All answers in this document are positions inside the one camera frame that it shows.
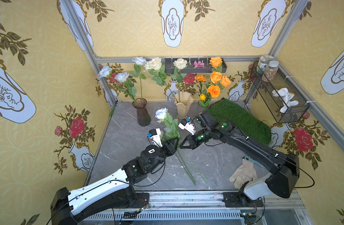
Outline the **orange marigold flower stem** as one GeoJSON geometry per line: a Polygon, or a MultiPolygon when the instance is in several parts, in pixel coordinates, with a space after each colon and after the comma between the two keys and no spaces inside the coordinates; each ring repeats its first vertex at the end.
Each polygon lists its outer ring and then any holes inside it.
{"type": "Polygon", "coordinates": [[[199,96],[201,94],[205,94],[206,95],[206,90],[204,88],[204,83],[206,82],[206,77],[203,75],[196,75],[195,76],[195,81],[199,90],[199,96]]]}

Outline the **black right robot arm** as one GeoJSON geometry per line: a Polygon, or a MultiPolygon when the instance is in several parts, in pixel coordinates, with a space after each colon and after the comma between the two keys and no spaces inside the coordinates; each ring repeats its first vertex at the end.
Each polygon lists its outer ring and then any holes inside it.
{"type": "Polygon", "coordinates": [[[243,133],[235,123],[227,119],[218,122],[209,111],[200,113],[197,122],[202,130],[195,132],[191,129],[180,144],[181,149],[194,150],[210,139],[219,140],[243,151],[269,172],[260,179],[245,182],[237,193],[225,197],[225,204],[248,207],[258,198],[272,194],[281,198],[290,197],[300,177],[296,155],[271,149],[243,133]]]}

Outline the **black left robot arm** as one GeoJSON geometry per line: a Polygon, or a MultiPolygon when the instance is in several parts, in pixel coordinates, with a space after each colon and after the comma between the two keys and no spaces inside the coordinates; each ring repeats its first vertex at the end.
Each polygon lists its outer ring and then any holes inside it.
{"type": "Polygon", "coordinates": [[[77,225],[87,217],[111,208],[130,207],[137,199],[134,190],[148,174],[165,168],[165,160],[178,148],[178,138],[149,145],[140,156],[113,174],[79,189],[58,190],[51,203],[50,223],[77,225]]]}

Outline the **small orange marigold stem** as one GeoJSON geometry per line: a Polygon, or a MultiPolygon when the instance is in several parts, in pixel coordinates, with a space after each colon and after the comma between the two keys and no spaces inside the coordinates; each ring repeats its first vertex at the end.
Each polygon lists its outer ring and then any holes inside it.
{"type": "Polygon", "coordinates": [[[207,88],[206,103],[209,104],[213,98],[217,98],[220,95],[221,89],[218,85],[210,85],[207,88]]]}

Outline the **orange rose stem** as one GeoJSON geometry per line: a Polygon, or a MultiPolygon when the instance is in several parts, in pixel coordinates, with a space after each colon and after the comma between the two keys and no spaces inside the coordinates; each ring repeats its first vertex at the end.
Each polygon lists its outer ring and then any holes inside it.
{"type": "Polygon", "coordinates": [[[226,76],[222,76],[221,80],[218,82],[218,87],[222,91],[225,87],[229,86],[230,84],[231,80],[226,76]]]}
{"type": "Polygon", "coordinates": [[[212,57],[210,59],[210,65],[213,67],[214,71],[222,73],[222,63],[221,57],[212,57]]]}
{"type": "Polygon", "coordinates": [[[210,80],[212,83],[217,83],[222,79],[222,73],[218,71],[213,71],[210,75],[210,80]]]}

